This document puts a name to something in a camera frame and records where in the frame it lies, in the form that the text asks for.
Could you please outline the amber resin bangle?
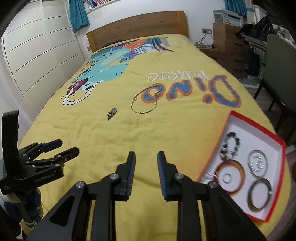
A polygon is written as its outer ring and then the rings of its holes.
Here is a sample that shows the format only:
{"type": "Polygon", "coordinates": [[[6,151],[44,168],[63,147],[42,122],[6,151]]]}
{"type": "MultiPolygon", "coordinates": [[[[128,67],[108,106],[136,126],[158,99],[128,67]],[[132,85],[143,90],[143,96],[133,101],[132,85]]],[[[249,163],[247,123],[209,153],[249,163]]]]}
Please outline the amber resin bangle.
{"type": "Polygon", "coordinates": [[[233,194],[236,194],[242,188],[242,186],[244,184],[244,180],[245,180],[245,171],[244,171],[243,166],[238,161],[236,161],[236,160],[227,160],[227,161],[222,162],[216,168],[215,173],[214,173],[216,175],[216,177],[214,178],[215,181],[219,182],[218,175],[219,175],[220,171],[222,170],[222,168],[224,168],[225,166],[233,166],[233,167],[235,167],[239,171],[239,174],[240,174],[239,186],[233,191],[225,190],[228,194],[233,195],[233,194]]]}

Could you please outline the dark horn bangle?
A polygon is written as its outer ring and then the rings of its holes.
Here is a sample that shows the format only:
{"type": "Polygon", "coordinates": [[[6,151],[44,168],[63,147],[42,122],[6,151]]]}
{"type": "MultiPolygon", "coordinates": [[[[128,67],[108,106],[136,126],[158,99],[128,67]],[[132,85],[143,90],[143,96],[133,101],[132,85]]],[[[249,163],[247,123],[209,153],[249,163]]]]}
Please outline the dark horn bangle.
{"type": "Polygon", "coordinates": [[[273,190],[272,190],[272,187],[271,187],[271,183],[266,178],[257,179],[256,181],[254,181],[252,183],[252,185],[250,186],[250,189],[248,191],[247,204],[248,204],[249,209],[254,211],[254,212],[258,212],[258,211],[264,209],[267,206],[267,204],[269,204],[272,195],[273,195],[273,190]],[[257,207],[257,206],[254,205],[252,197],[253,197],[253,191],[254,191],[255,187],[260,183],[264,184],[266,186],[266,188],[267,188],[267,198],[266,198],[264,204],[261,207],[257,207]]]}

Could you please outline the thin silver wire bangle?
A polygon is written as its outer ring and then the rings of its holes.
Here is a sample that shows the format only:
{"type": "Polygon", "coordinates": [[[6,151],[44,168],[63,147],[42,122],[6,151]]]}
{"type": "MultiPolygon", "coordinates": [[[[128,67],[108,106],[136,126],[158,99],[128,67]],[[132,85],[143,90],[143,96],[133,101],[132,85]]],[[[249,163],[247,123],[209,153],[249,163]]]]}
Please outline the thin silver wire bangle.
{"type": "Polygon", "coordinates": [[[263,178],[268,170],[267,157],[261,150],[253,150],[247,158],[251,174],[255,178],[263,178]]]}

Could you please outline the red jewelry box tray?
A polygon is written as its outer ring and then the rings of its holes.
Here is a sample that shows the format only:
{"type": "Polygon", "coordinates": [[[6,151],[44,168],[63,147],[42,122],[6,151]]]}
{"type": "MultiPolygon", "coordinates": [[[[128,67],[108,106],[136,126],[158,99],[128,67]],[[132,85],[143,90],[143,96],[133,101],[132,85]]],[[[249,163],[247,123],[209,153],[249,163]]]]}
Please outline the red jewelry box tray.
{"type": "MultiPolygon", "coordinates": [[[[233,195],[228,194],[237,205],[253,220],[268,222],[275,205],[278,201],[281,190],[283,174],[285,169],[285,142],[264,128],[255,121],[232,111],[226,121],[224,130],[216,145],[216,149],[207,162],[203,172],[198,178],[198,182],[207,184],[215,181],[216,168],[224,161],[236,160],[244,168],[245,180],[242,188],[233,195]],[[268,170],[263,178],[266,178],[273,190],[273,195],[267,206],[254,212],[249,209],[247,195],[250,186],[255,178],[248,167],[247,158],[253,150],[261,150],[267,157],[268,170]]],[[[240,174],[233,166],[225,166],[218,175],[217,182],[224,190],[233,191],[239,186],[240,174]]],[[[267,198],[267,188],[264,184],[258,184],[254,191],[252,200],[254,205],[261,207],[267,198]]]]}

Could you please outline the silver charm pendant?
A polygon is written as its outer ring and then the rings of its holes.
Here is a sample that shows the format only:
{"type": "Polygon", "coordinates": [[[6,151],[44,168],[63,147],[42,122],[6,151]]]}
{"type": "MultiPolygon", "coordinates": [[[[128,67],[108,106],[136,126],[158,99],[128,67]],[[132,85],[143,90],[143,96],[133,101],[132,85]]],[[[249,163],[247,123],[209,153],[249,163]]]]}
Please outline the silver charm pendant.
{"type": "Polygon", "coordinates": [[[117,113],[117,108],[112,108],[108,114],[106,120],[109,121],[117,113]]]}

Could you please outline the white wardrobe doors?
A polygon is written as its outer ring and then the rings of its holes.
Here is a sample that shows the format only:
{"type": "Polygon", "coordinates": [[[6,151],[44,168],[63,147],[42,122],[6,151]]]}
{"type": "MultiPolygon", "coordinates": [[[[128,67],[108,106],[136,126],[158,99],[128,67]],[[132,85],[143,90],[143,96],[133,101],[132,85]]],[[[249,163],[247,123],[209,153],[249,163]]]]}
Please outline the white wardrobe doors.
{"type": "Polygon", "coordinates": [[[84,62],[66,1],[29,1],[1,40],[4,62],[33,121],[84,62]]]}

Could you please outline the teal curtain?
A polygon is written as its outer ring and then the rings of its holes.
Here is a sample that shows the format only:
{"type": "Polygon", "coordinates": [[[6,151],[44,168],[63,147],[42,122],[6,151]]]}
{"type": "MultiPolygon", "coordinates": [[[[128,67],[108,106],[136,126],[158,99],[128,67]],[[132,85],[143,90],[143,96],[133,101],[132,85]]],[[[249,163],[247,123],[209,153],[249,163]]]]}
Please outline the teal curtain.
{"type": "Polygon", "coordinates": [[[90,25],[83,0],[69,0],[69,16],[74,32],[90,25]]]}

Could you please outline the wooden drawer cabinet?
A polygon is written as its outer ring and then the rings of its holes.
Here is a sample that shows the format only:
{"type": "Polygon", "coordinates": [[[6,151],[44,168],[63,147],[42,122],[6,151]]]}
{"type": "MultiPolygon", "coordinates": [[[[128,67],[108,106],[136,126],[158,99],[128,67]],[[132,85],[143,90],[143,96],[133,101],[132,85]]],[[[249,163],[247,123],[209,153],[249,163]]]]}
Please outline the wooden drawer cabinet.
{"type": "Polygon", "coordinates": [[[239,27],[225,23],[213,23],[214,46],[198,49],[214,59],[237,79],[246,75],[260,75],[260,57],[248,45],[245,39],[239,39],[236,33],[239,27]]]}

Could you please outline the grey green chair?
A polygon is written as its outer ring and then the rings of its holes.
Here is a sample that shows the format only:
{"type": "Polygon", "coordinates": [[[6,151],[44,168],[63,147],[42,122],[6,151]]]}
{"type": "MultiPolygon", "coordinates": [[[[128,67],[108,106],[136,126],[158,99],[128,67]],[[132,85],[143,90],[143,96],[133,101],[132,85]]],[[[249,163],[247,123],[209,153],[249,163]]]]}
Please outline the grey green chair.
{"type": "Polygon", "coordinates": [[[295,143],[295,47],[277,35],[267,36],[267,53],[263,78],[255,92],[256,99],[262,89],[273,99],[269,108],[277,104],[280,119],[274,130],[283,127],[283,138],[288,145],[295,143]]]}

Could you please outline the wooden headboard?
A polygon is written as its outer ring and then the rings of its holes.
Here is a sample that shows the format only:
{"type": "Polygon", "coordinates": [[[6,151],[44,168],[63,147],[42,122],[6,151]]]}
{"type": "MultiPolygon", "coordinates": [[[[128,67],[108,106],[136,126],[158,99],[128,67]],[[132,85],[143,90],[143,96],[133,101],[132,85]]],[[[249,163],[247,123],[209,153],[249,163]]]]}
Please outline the wooden headboard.
{"type": "Polygon", "coordinates": [[[86,34],[87,50],[95,52],[116,40],[131,40],[163,34],[189,36],[184,11],[160,11],[131,16],[99,27],[86,34]]]}

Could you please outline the white printer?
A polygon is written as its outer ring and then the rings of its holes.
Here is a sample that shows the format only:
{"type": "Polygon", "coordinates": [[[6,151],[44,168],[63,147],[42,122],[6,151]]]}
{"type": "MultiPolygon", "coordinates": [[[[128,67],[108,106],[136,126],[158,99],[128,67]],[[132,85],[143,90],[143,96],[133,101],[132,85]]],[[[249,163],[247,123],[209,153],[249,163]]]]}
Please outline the white printer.
{"type": "Polygon", "coordinates": [[[239,28],[243,26],[243,16],[235,12],[226,9],[221,9],[214,10],[213,14],[215,23],[225,23],[239,28]]]}

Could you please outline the wall power socket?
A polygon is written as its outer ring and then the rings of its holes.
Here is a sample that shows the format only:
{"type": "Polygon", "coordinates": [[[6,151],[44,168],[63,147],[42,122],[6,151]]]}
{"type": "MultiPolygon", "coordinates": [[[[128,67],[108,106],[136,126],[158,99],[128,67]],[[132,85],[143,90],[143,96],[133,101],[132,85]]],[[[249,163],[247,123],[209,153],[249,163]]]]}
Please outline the wall power socket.
{"type": "Polygon", "coordinates": [[[211,35],[212,34],[212,30],[211,29],[205,29],[205,28],[203,28],[202,29],[202,33],[211,35]]]}

